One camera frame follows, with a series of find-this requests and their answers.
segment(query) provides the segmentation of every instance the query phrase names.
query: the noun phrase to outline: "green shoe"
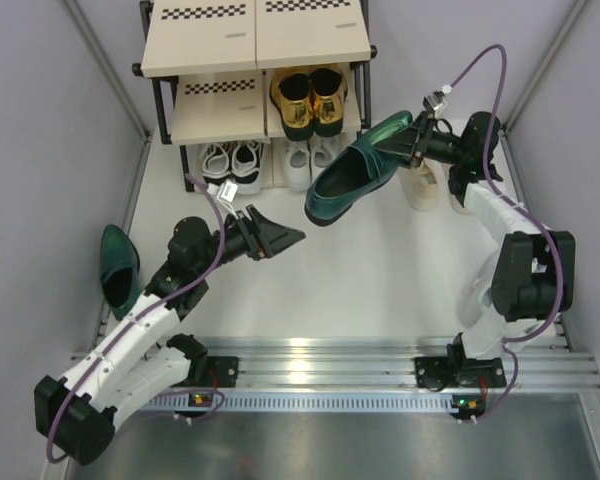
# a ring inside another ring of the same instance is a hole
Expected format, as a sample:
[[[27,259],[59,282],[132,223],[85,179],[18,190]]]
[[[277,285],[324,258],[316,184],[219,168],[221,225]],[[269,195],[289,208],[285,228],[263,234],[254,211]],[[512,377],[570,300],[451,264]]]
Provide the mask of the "green shoe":
[[[404,130],[412,121],[410,112],[395,113],[338,155],[307,191],[307,218],[320,227],[331,225],[357,200],[387,183],[401,160],[373,146]]]
[[[142,293],[139,271],[136,247],[122,230],[107,225],[100,242],[100,285],[111,313],[118,320],[131,311]]]

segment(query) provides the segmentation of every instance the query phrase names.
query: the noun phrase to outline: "white wall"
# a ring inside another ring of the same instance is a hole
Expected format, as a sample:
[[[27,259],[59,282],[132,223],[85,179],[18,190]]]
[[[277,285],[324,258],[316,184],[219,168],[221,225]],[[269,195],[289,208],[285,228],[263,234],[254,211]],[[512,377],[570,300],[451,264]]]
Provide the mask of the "white wall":
[[[140,147],[60,2],[0,2],[0,480],[39,478],[33,389],[93,334]]]
[[[576,237],[569,327],[600,367],[600,0],[594,0],[514,129],[531,206]]]
[[[378,46],[372,62],[374,118],[399,108],[414,112],[433,89],[452,82],[485,47],[507,48],[509,73],[500,118],[504,119],[571,0],[369,0],[371,41]],[[454,91],[449,118],[465,118],[491,109],[500,63],[490,55]]]
[[[137,0],[78,0],[147,125],[156,123],[150,82],[131,73],[144,37]],[[409,108],[451,82],[484,47],[503,43],[510,70],[502,118],[512,108],[572,0],[369,0],[374,120]],[[450,118],[491,106],[497,57],[477,66],[457,90]]]

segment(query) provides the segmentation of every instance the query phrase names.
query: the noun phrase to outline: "black sole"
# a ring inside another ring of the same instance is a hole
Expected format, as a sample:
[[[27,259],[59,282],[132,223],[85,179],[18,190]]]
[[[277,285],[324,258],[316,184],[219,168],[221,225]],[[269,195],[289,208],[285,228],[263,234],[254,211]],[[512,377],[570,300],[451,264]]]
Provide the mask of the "black sole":
[[[313,129],[316,131],[316,135],[320,137],[335,137],[336,135],[340,135],[342,133],[342,126],[344,125],[344,118],[341,118],[339,121],[329,124],[322,124],[316,118],[314,119]]]
[[[276,107],[276,110],[278,110],[278,114],[280,115],[280,123],[282,124],[282,130],[284,130],[284,134],[289,140],[292,142],[304,142],[305,140],[309,140],[311,137],[313,137],[314,130],[311,122],[309,122],[309,125],[304,128],[291,128],[285,125],[284,119],[282,118],[282,110],[280,110],[278,104],[273,100],[271,90],[269,90],[269,100],[273,106]]]
[[[307,218],[311,221],[311,223],[313,223],[314,225],[317,225],[318,227],[328,227],[329,225],[331,225],[332,223],[335,223],[337,220],[340,219],[340,217],[342,217],[345,213],[347,213],[349,211],[349,209],[351,208],[351,205],[349,205],[346,209],[344,209],[342,212],[340,212],[338,215],[336,215],[335,217],[329,219],[329,220],[323,220],[322,218],[318,218],[318,217],[314,217],[313,215],[311,215],[309,213],[309,210],[307,210],[307,207],[305,205],[304,207],[304,214],[307,216]]]
[[[360,198],[364,198],[367,195],[369,195],[369,193],[373,193],[376,190],[378,190],[379,188],[384,187],[389,180],[387,180],[384,183],[381,183],[380,185],[378,185],[376,188],[374,188],[373,190],[369,190],[368,193],[364,194],[362,197]],[[304,214],[307,216],[307,218],[311,221],[311,223],[313,223],[314,225],[317,225],[318,227],[328,227],[329,225],[334,224],[336,221],[340,220],[340,218],[347,213],[351,207],[353,206],[353,204],[349,205],[347,208],[345,208],[342,212],[340,212],[338,215],[336,215],[333,218],[330,218],[329,220],[324,220],[322,218],[318,218],[318,217],[314,217],[313,215],[311,215],[311,213],[309,213],[309,210],[307,210],[307,206],[304,206]]]

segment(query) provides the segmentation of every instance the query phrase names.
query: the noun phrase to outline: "wooden shelf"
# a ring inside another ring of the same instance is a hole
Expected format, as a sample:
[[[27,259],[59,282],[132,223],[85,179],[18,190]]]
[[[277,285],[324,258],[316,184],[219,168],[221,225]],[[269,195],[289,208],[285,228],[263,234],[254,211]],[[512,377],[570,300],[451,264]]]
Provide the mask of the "wooden shelf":
[[[180,77],[171,141],[175,145],[265,137],[259,70]]]
[[[347,80],[347,86],[349,89],[347,99],[344,102],[344,125],[342,127],[342,131],[344,133],[358,132],[361,128],[361,121],[360,109],[358,108],[358,98],[356,97],[355,83],[353,80],[353,72],[346,63],[341,64],[340,68],[342,69],[342,73]],[[269,87],[271,85],[273,72],[273,70],[268,70],[265,80],[265,101],[267,102],[267,136],[270,138],[279,138],[285,136],[284,130],[282,129],[280,114],[269,99]]]
[[[358,0],[256,0],[258,68],[371,59]]]
[[[144,76],[255,69],[254,0],[155,0]]]

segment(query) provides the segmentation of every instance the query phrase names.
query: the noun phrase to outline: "white shoe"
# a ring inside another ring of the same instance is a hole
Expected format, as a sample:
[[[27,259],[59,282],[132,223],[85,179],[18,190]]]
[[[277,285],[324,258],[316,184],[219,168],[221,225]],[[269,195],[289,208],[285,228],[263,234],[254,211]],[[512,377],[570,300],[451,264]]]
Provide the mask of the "white shoe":
[[[231,144],[207,143],[200,145],[198,161],[202,164],[202,177],[207,184],[221,185],[231,177]]]
[[[340,137],[319,137],[309,140],[311,150],[311,179],[315,182],[318,175],[340,154]]]
[[[451,170],[451,165],[449,165],[448,163],[443,164],[442,170],[444,171],[444,178],[447,179],[447,185],[449,185],[449,170]],[[462,205],[460,205],[460,202],[458,201],[456,196],[453,195],[451,192],[449,192],[449,203],[451,204],[451,208],[453,208],[456,212],[462,215],[471,215],[471,212],[464,208]]]
[[[233,150],[231,171],[239,194],[253,195],[262,189],[262,162],[268,153],[269,145],[265,143],[238,142]]]
[[[292,142],[286,138],[279,141],[287,187],[294,192],[304,192],[311,186],[309,145],[306,141]]]
[[[418,168],[401,168],[398,178],[411,208],[419,212],[428,212],[438,205],[440,188],[426,161],[423,160]]]

